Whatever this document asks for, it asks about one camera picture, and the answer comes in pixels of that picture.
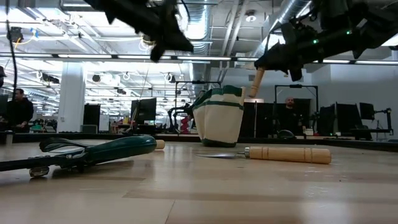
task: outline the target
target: wooden tool handle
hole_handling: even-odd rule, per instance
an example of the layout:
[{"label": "wooden tool handle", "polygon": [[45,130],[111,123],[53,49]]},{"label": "wooden tool handle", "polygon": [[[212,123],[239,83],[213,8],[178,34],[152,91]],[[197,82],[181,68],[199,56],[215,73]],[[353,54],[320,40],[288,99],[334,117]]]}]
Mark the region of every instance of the wooden tool handle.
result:
[{"label": "wooden tool handle", "polygon": [[287,147],[247,147],[245,155],[250,159],[265,159],[287,162],[308,162],[330,164],[331,154],[328,149],[287,148]]},{"label": "wooden tool handle", "polygon": [[259,87],[261,85],[262,77],[264,76],[265,72],[266,72],[266,69],[263,67],[259,67],[257,69],[256,77],[254,77],[254,81],[251,86],[251,90],[250,90],[250,94],[249,94],[250,98],[256,97],[257,92],[259,91]]},{"label": "wooden tool handle", "polygon": [[156,140],[156,150],[164,149],[165,142],[163,140]]}]

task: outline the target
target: green bag trim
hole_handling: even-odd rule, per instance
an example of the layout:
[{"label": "green bag trim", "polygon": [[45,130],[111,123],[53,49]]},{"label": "green bag trim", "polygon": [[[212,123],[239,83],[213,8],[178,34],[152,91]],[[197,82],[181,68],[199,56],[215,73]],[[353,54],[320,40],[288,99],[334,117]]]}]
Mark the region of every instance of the green bag trim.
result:
[{"label": "green bag trim", "polygon": [[202,144],[206,147],[235,147],[236,142],[228,143],[228,142],[221,142],[221,141],[214,141],[210,139],[202,139]]},{"label": "green bag trim", "polygon": [[243,106],[240,105],[239,103],[231,103],[231,102],[223,102],[223,101],[207,101],[198,106],[194,106],[192,110],[196,110],[202,106],[207,106],[207,105],[233,106],[233,107],[239,108],[239,110],[243,110]]},{"label": "green bag trim", "polygon": [[211,96],[213,96],[213,95],[224,95],[224,94],[231,94],[231,95],[241,97],[242,96],[242,88],[238,88],[238,87],[231,86],[231,85],[225,85],[223,88],[211,89],[211,90],[207,91],[205,94],[203,94],[203,96],[201,96],[201,98],[197,99],[193,103],[193,107],[196,107],[196,106],[202,104],[205,100],[210,99]]}]

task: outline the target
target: ceiling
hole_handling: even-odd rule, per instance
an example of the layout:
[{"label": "ceiling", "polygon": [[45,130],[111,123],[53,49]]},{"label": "ceiling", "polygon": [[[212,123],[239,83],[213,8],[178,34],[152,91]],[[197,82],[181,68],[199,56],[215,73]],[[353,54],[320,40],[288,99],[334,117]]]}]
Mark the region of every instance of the ceiling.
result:
[{"label": "ceiling", "polygon": [[[89,7],[80,7],[82,0],[64,0],[63,5],[36,0],[36,5],[17,7],[14,5],[9,13],[12,27],[21,27],[24,40],[14,44],[19,53],[42,54],[123,54],[148,55],[150,46],[137,35],[132,27],[121,21],[108,24],[103,12],[92,11]],[[235,1],[235,0],[189,0],[188,6],[191,21],[188,22],[187,12],[183,5],[180,9],[180,27],[195,46],[194,55],[243,55],[250,57],[264,40],[262,29],[267,16],[279,11],[282,1]],[[251,11],[254,21],[247,21],[245,14]],[[6,20],[4,6],[0,6],[0,21]],[[229,23],[229,38],[226,39]],[[6,39],[5,22],[0,22],[0,52],[9,52]],[[283,42],[280,35],[272,35],[270,45]],[[183,52],[166,52],[167,55],[182,55]],[[384,59],[391,55],[387,47],[367,50],[362,59]],[[344,53],[333,59],[352,59],[352,55]],[[87,71],[87,103],[100,103],[104,113],[128,113],[131,100],[137,98],[158,97],[159,113],[164,114],[174,106],[175,84],[169,82],[170,75],[177,81],[216,80],[219,65],[213,63],[150,63],[146,62],[83,62]],[[6,68],[5,85],[12,85],[13,68],[9,58],[0,58],[0,64]],[[57,114],[60,87],[40,80],[47,74],[62,81],[62,61],[17,59],[18,82],[38,105],[39,113]],[[252,74],[247,70],[228,68],[233,74]],[[308,65],[307,73],[318,67]],[[92,80],[93,75],[100,75],[100,82]],[[283,75],[272,78],[272,82],[285,80]],[[247,78],[227,78],[234,85],[248,86]],[[116,92],[115,86],[125,90],[126,94]],[[179,84],[183,88],[179,95],[178,105],[190,101],[198,90],[205,85]]]}]

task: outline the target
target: table surface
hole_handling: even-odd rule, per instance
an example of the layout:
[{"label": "table surface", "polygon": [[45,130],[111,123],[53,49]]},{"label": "table surface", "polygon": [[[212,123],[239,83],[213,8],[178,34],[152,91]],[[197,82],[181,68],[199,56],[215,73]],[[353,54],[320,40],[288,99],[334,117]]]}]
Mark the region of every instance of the table surface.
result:
[{"label": "table surface", "polygon": [[[167,142],[84,174],[2,172],[1,223],[398,223],[398,154],[309,146],[328,148],[330,165],[195,155],[246,146]],[[38,154],[38,143],[0,146],[2,161]]]}]

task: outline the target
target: bald man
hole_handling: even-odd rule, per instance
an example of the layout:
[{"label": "bald man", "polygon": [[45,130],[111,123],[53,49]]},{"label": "bald man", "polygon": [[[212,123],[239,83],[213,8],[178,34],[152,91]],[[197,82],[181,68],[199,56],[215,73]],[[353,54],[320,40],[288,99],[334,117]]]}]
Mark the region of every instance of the bald man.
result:
[{"label": "bald man", "polygon": [[300,115],[294,109],[294,98],[288,97],[285,100],[285,107],[279,112],[278,120],[280,130],[289,130],[294,134],[302,133],[299,126]]}]

